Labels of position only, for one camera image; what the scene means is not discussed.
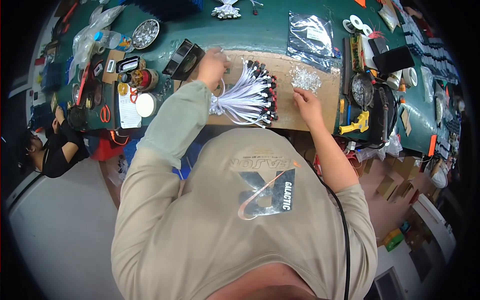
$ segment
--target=hand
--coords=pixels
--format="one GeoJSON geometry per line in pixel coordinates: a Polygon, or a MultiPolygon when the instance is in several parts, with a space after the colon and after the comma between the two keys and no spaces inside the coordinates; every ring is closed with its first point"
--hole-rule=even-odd
{"type": "Polygon", "coordinates": [[[52,127],[53,127],[53,132],[60,133],[60,123],[57,120],[57,118],[53,119],[52,127]]]}
{"type": "Polygon", "coordinates": [[[231,66],[221,49],[217,47],[208,50],[198,66],[197,80],[203,81],[212,92],[218,86],[223,73],[231,66]]]}
{"type": "Polygon", "coordinates": [[[63,109],[60,106],[57,106],[57,109],[55,110],[55,117],[60,125],[63,123],[63,121],[65,121],[63,109]]]}
{"type": "Polygon", "coordinates": [[[294,88],[293,99],[295,100],[295,106],[300,109],[301,118],[310,130],[325,126],[322,116],[322,104],[310,91],[294,88]]]}
{"type": "Polygon", "coordinates": [[[421,14],[421,12],[418,12],[416,11],[415,9],[411,8],[411,7],[404,7],[403,8],[410,16],[412,17],[417,17],[418,19],[421,19],[423,17],[423,15],[421,14]]]}

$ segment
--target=red scissors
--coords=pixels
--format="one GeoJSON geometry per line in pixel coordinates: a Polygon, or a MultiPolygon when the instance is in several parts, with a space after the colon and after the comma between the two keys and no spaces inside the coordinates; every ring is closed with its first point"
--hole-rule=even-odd
{"type": "Polygon", "coordinates": [[[135,89],[134,91],[132,90],[132,87],[130,87],[130,101],[132,103],[135,103],[137,102],[137,98],[138,98],[138,90],[135,89]]]}
{"type": "Polygon", "coordinates": [[[110,122],[110,109],[107,104],[105,104],[100,110],[100,120],[104,123],[110,122]]]}

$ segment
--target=paper tag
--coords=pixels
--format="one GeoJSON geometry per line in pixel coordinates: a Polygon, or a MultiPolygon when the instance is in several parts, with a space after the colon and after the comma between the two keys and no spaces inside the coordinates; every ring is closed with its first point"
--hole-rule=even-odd
{"type": "Polygon", "coordinates": [[[307,38],[322,41],[322,32],[312,27],[307,27],[307,38]]]}

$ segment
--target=beige t-shirt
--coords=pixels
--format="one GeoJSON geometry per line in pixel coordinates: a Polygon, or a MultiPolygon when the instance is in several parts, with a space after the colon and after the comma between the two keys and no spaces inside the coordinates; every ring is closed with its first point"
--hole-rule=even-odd
{"type": "MultiPolygon", "coordinates": [[[[206,299],[263,264],[292,267],[317,297],[342,299],[346,257],[340,213],[292,145],[266,129],[209,141],[182,196],[171,163],[139,147],[121,191],[112,270],[125,299],[206,299]]],[[[337,193],[350,237],[350,299],[377,267],[360,185],[337,193]]]]}

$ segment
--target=black power cord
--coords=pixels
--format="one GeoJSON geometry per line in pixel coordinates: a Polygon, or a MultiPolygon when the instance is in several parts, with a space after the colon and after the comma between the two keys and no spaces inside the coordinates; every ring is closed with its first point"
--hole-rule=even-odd
{"type": "Polygon", "coordinates": [[[345,293],[343,296],[344,300],[348,300],[348,290],[350,289],[350,237],[348,236],[348,227],[347,227],[347,220],[345,219],[345,213],[343,212],[343,207],[342,204],[340,203],[340,200],[336,196],[336,194],[333,192],[333,190],[320,178],[320,176],[317,174],[317,171],[313,167],[313,164],[305,158],[305,153],[303,154],[303,158],[305,161],[309,164],[309,166],[312,168],[313,172],[317,175],[318,180],[324,185],[324,187],[332,194],[332,196],[335,198],[336,204],[338,205],[338,209],[340,210],[340,216],[342,217],[342,224],[343,224],[343,233],[345,235],[345,256],[346,256],[346,261],[347,261],[347,275],[345,278],[345,293]]]}

